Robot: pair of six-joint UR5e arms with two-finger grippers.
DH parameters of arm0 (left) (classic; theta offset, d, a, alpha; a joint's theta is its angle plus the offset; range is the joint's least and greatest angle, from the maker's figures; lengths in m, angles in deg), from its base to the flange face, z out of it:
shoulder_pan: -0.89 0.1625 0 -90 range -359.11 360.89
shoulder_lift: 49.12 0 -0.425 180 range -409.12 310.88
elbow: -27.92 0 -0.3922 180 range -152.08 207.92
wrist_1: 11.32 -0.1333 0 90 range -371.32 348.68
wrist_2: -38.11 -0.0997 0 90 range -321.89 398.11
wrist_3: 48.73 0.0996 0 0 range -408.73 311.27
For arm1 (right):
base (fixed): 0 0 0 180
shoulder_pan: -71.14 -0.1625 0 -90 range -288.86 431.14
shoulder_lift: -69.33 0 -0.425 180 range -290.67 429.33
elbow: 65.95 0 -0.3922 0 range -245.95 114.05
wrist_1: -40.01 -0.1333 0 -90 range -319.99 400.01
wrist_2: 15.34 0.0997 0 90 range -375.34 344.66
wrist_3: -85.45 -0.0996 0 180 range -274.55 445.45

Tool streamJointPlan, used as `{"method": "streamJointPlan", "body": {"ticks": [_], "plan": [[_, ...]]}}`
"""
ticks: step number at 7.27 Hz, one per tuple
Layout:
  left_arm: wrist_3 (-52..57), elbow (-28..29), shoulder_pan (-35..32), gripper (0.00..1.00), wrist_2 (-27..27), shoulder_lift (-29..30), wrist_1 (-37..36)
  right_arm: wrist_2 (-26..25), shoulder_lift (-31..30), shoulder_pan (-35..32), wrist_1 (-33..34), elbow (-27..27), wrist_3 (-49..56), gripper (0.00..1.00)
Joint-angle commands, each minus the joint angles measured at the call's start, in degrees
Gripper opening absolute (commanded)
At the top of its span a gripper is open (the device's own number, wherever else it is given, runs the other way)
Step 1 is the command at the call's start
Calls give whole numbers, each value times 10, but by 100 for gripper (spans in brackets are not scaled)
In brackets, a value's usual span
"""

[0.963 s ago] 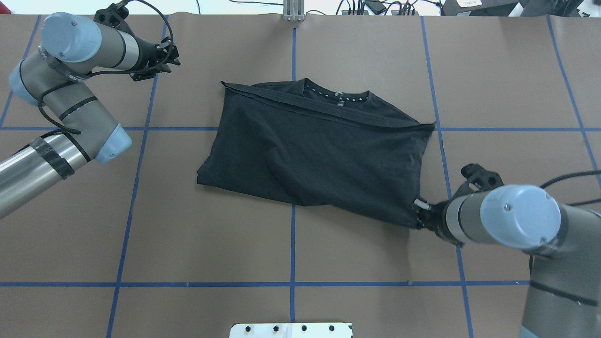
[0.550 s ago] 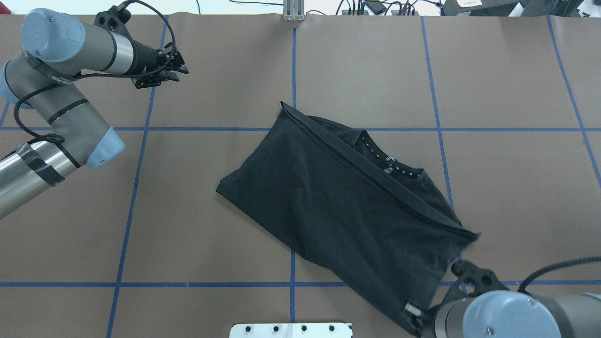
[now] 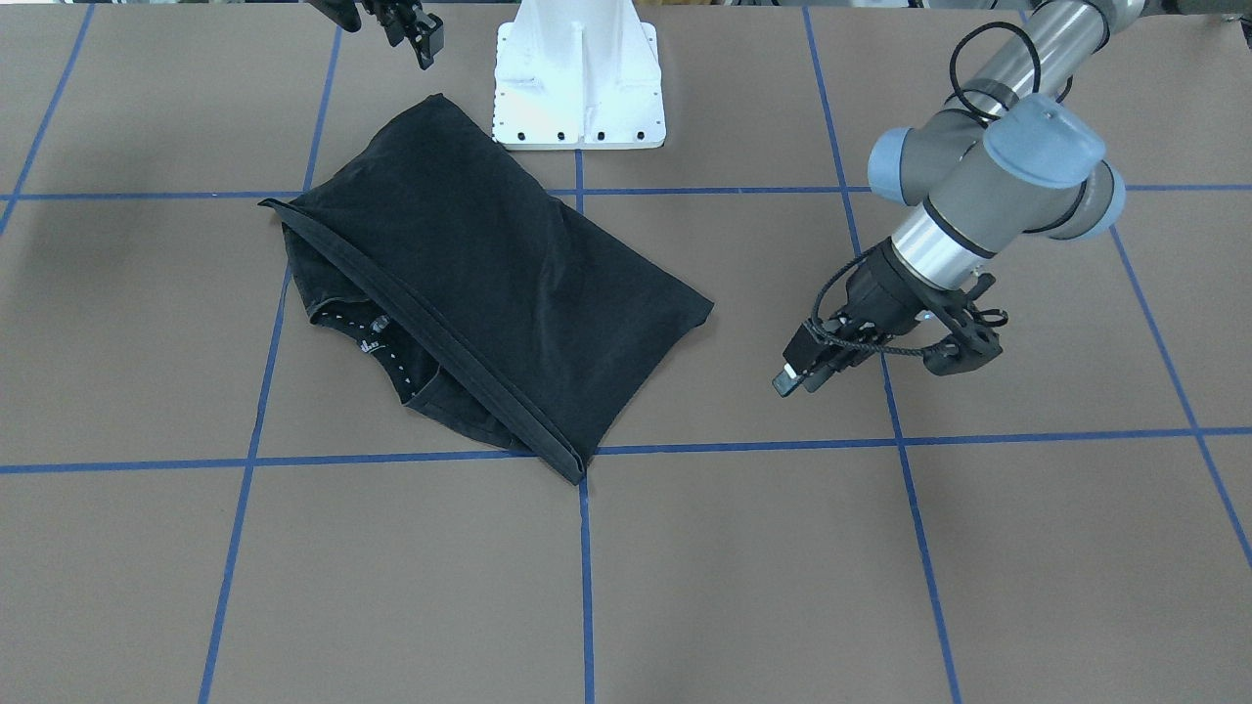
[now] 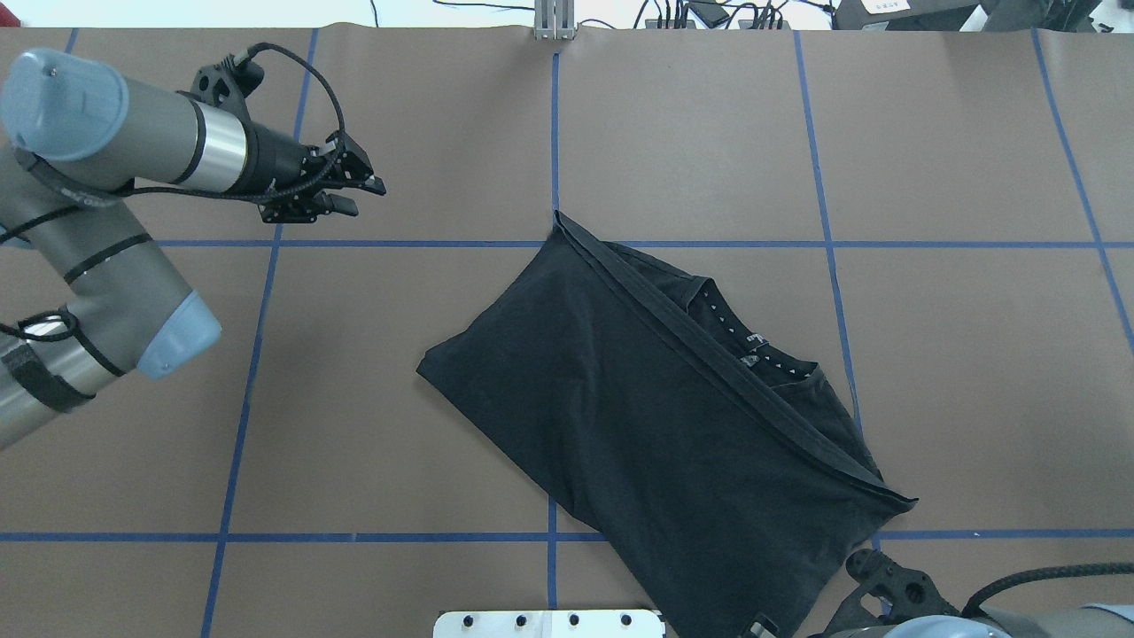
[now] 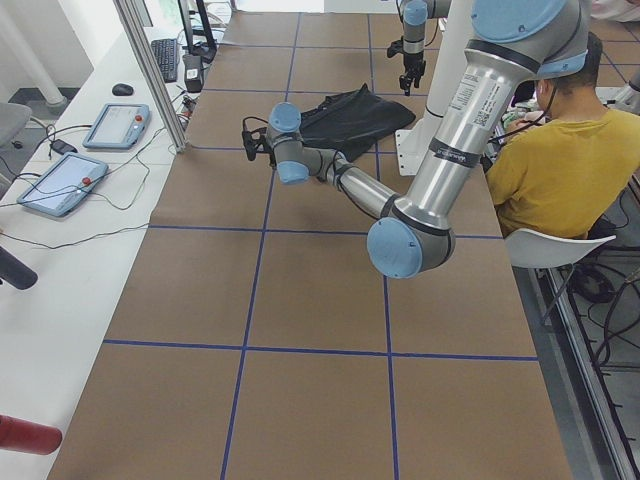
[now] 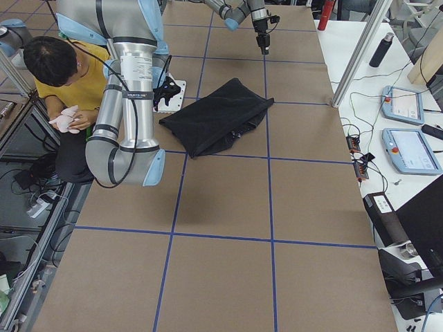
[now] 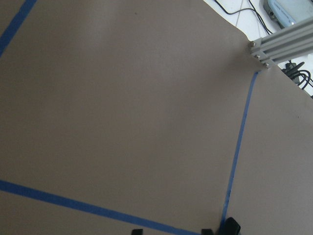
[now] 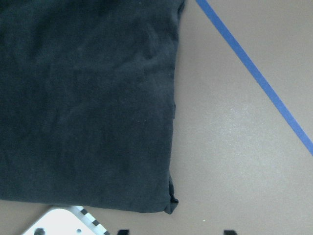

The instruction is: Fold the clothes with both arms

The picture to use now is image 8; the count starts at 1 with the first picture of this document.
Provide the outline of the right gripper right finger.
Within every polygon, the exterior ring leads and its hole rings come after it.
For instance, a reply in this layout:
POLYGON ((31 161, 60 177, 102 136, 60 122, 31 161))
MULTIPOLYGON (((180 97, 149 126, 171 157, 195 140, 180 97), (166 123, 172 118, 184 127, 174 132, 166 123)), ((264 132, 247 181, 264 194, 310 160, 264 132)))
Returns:
POLYGON ((237 235, 235 230, 224 230, 224 235, 237 235))

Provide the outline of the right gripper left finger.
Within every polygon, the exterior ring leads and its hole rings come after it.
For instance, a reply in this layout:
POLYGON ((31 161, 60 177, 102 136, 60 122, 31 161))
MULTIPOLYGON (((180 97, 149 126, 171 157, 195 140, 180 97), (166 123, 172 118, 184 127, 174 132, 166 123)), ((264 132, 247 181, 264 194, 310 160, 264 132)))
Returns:
POLYGON ((119 230, 117 232, 117 235, 129 235, 129 230, 128 229, 119 230))

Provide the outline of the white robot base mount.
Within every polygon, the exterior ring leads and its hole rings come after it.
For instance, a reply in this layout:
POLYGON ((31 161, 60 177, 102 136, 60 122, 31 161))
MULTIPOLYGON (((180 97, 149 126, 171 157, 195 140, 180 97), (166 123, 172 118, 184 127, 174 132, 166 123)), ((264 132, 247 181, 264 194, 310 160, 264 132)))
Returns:
POLYGON ((53 206, 23 235, 109 235, 110 232, 82 206, 53 206))

